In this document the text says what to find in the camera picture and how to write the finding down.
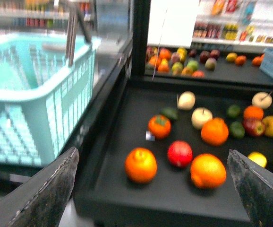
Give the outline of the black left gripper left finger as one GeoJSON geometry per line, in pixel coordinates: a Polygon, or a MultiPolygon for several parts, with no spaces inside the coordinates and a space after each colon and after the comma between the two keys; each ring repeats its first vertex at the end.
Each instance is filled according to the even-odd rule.
{"type": "Polygon", "coordinates": [[[79,163],[71,147],[0,199],[0,227],[57,227],[70,199],[79,163]]]}

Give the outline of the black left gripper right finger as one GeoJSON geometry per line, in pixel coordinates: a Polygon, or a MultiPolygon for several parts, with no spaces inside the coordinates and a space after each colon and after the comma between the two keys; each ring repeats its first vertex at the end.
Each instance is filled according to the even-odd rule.
{"type": "Polygon", "coordinates": [[[273,173],[232,149],[227,165],[252,226],[273,227],[273,173]]]}

